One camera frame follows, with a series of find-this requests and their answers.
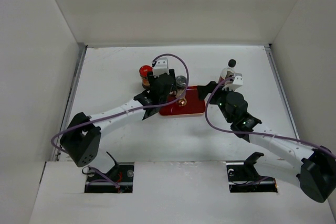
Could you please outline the red lid sauce jar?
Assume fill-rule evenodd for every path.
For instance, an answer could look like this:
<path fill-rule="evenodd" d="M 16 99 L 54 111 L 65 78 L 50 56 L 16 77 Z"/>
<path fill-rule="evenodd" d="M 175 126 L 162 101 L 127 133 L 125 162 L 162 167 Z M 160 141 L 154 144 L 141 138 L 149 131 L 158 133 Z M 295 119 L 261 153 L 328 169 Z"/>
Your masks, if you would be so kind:
<path fill-rule="evenodd" d="M 139 75 L 141 78 L 141 84 L 144 89 L 148 90 L 150 88 L 150 83 L 148 81 L 148 73 L 152 72 L 152 66 L 143 65 L 139 69 Z"/>

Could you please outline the clear lid spice jar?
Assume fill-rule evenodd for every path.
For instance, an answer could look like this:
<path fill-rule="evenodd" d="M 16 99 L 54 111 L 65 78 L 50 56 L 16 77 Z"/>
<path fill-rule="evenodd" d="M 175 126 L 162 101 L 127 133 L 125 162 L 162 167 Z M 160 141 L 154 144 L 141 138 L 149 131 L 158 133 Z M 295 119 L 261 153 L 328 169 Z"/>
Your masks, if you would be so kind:
<path fill-rule="evenodd" d="M 176 98 L 182 99 L 185 96 L 187 88 L 187 78 L 185 76 L 176 77 Z"/>

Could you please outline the tall black cap bottle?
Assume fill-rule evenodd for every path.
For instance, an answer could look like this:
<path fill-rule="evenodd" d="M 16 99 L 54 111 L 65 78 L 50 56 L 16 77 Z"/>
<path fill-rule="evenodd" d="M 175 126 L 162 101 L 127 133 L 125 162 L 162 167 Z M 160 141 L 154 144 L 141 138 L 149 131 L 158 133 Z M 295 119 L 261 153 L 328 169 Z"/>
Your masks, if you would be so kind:
<path fill-rule="evenodd" d="M 229 62 L 228 62 L 227 67 L 225 67 L 221 71 L 221 73 L 219 75 L 218 83 L 222 82 L 223 80 L 225 80 L 227 78 L 232 77 L 234 75 L 234 73 L 235 73 L 235 70 L 234 70 L 235 66 L 236 66 L 236 60 L 235 59 L 230 59 Z M 232 82 L 233 82 L 233 79 L 229 79 L 226 82 L 224 82 L 222 84 L 222 90 L 224 90 L 224 87 L 232 84 Z"/>

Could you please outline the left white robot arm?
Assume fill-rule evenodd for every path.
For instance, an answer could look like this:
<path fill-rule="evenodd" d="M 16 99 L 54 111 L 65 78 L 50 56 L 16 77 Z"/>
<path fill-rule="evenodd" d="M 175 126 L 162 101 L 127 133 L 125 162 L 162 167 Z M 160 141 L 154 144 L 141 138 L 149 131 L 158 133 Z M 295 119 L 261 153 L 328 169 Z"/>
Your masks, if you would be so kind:
<path fill-rule="evenodd" d="M 118 168 L 112 158 L 100 149 L 100 142 L 116 129 L 157 114 L 176 85 L 173 69 L 159 77 L 149 72 L 148 79 L 150 89 L 134 96 L 129 102 L 99 114 L 80 112 L 73 117 L 60 144 L 77 167 L 91 165 L 100 170 L 104 180 L 110 182 L 116 179 Z"/>

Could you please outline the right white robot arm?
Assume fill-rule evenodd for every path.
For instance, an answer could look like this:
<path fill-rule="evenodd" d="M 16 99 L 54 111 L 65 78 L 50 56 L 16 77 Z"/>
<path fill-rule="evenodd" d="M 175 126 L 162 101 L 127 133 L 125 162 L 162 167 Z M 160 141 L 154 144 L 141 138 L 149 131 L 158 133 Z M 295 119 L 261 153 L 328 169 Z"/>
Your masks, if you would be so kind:
<path fill-rule="evenodd" d="M 235 134 L 250 144 L 260 146 L 280 157 L 279 161 L 261 161 L 263 153 L 253 153 L 245 160 L 244 175 L 280 178 L 299 187 L 310 199 L 322 203 L 335 191 L 335 154 L 324 146 L 282 136 L 248 113 L 244 96 L 231 87 L 234 79 L 197 86 L 199 100 L 216 105 L 230 124 L 225 133 Z"/>

